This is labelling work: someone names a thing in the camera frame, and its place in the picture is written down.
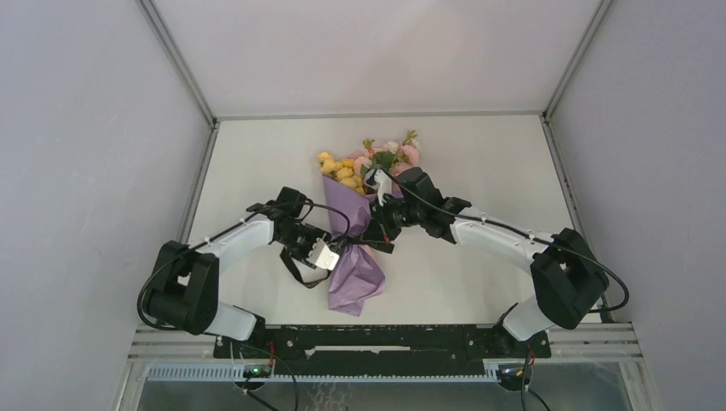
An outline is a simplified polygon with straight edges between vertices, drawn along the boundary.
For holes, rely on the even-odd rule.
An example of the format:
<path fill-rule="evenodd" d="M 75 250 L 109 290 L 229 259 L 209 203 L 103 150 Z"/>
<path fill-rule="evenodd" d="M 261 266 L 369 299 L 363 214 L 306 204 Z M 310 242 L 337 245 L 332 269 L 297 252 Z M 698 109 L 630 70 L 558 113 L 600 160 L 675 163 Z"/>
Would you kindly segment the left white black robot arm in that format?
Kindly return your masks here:
<path fill-rule="evenodd" d="M 220 277 L 255 249 L 278 243 L 283 265 L 295 281 L 311 288 L 325 280 L 340 255 L 330 232 L 304 223 L 316 207 L 301 192 L 284 187 L 276 199 L 250 205 L 239 222 L 197 245 L 164 243 L 137 296 L 140 319 L 160 331 L 234 339 L 248 357 L 262 354 L 268 336 L 256 325 L 263 319 L 221 302 Z"/>

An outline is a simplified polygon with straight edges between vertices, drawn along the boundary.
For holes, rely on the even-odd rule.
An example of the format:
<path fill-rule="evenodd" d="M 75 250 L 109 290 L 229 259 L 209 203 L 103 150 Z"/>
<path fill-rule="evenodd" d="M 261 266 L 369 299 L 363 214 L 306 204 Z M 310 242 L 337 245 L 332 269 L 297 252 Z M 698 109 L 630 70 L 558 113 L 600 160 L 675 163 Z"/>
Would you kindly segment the purple pink wrapping paper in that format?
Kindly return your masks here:
<path fill-rule="evenodd" d="M 329 212 L 333 234 L 363 234 L 371 220 L 369 202 L 374 197 L 361 195 L 329 177 L 323 178 L 323 187 L 325 204 L 333 209 Z M 346 245 L 339 255 L 330 277 L 328 308 L 358 317 L 366 300 L 383 293 L 386 277 L 368 246 Z"/>

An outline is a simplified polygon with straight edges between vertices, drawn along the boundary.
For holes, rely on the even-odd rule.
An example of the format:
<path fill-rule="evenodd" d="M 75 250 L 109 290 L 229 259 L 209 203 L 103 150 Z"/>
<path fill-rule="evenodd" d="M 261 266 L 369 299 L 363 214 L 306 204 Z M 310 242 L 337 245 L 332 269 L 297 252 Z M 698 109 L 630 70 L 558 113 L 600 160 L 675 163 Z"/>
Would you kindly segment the fake flower bouquet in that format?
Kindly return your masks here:
<path fill-rule="evenodd" d="M 374 139 L 362 142 L 363 148 L 347 158 L 336 159 L 328 152 L 316 156 L 323 177 L 351 188 L 358 194 L 370 194 L 372 188 L 364 187 L 365 175 L 382 168 L 393 176 L 416 167 L 420 163 L 418 133 L 409 130 L 402 141 L 388 141 L 376 146 Z"/>

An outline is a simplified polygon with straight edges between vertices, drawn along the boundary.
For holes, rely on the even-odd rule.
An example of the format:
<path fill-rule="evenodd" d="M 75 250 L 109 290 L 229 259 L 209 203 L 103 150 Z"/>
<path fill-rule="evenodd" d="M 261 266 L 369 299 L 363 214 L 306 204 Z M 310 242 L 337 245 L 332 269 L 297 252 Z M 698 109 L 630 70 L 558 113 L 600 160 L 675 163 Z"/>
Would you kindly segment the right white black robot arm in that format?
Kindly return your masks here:
<path fill-rule="evenodd" d="M 421 227 L 432 238 L 481 247 L 530 275 L 534 295 L 514 304 L 496 324 L 496 348 L 504 355 L 518 355 L 530 338 L 554 326 L 576 328 L 609 287 L 609 269 L 572 229 L 548 234 L 490 217 L 467 200 L 443 196 L 419 167 L 399 176 L 376 168 L 363 182 L 376 197 L 361 243 L 393 253 L 403 229 Z"/>

